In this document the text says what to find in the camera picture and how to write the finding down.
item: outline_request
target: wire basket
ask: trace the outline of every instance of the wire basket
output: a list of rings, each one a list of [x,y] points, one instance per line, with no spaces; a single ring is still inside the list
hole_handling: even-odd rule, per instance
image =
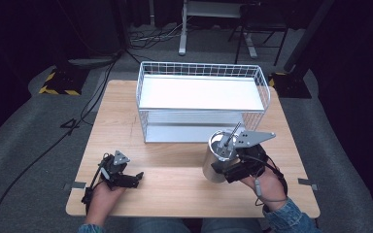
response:
[[[207,143],[218,130],[255,130],[270,103],[257,65],[142,62],[136,101],[146,143]]]

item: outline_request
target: hazard tape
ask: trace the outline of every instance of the hazard tape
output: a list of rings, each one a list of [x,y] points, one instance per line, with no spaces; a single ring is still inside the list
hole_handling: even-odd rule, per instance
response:
[[[81,95],[80,89],[64,89],[62,86],[55,86],[56,69],[52,70],[39,90],[40,94],[65,94],[65,95]]]
[[[271,75],[268,76],[268,85],[275,87],[275,82],[274,82],[274,76],[285,76],[287,73],[282,73],[282,72],[277,72],[277,73],[272,73]]]

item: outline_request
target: gray floor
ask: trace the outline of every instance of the gray floor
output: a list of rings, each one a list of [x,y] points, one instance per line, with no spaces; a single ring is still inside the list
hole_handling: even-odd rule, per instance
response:
[[[185,56],[178,56],[179,38],[148,50],[130,51],[155,61],[232,63],[237,40],[226,42],[229,33],[229,30],[220,29],[189,33]],[[272,66],[276,51],[270,49],[257,50],[259,59],[251,60],[242,48],[238,63],[257,64],[265,76],[283,71],[283,65],[302,34],[302,30],[289,32],[276,67]],[[0,128],[0,197],[25,167],[67,131],[59,126],[80,117],[106,70],[90,71],[81,96],[38,94],[51,68],[30,82],[32,98]],[[139,64],[125,54],[115,65],[110,79],[136,80],[138,69]],[[311,72],[306,75],[305,82],[312,99],[281,99],[281,103],[307,174],[320,188],[315,191],[322,212],[320,228],[323,232],[373,232],[373,202],[369,191],[331,130],[317,98],[318,87]],[[96,112],[91,112],[86,120],[93,122],[95,118]],[[90,125],[82,124],[18,180],[0,208],[0,232],[77,230],[84,218],[65,213],[69,194],[65,185],[75,179],[90,130]],[[106,228],[109,232],[125,232],[126,219],[111,217]]]

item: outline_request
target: stainless steel cup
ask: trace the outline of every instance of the stainless steel cup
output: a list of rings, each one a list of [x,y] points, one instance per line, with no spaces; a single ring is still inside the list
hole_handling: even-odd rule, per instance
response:
[[[202,172],[213,183],[225,181],[225,176],[222,173],[217,173],[216,170],[220,170],[235,162],[236,152],[233,149],[233,145],[237,135],[234,134],[231,140],[227,140],[231,134],[231,132],[227,131],[217,131],[208,140]]]

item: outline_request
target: person's left hand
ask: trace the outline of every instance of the person's left hand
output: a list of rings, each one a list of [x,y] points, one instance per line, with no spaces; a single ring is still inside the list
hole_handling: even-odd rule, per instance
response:
[[[125,191],[126,187],[113,187],[111,190],[104,182],[96,186],[93,190],[85,224],[103,226],[108,214]]]

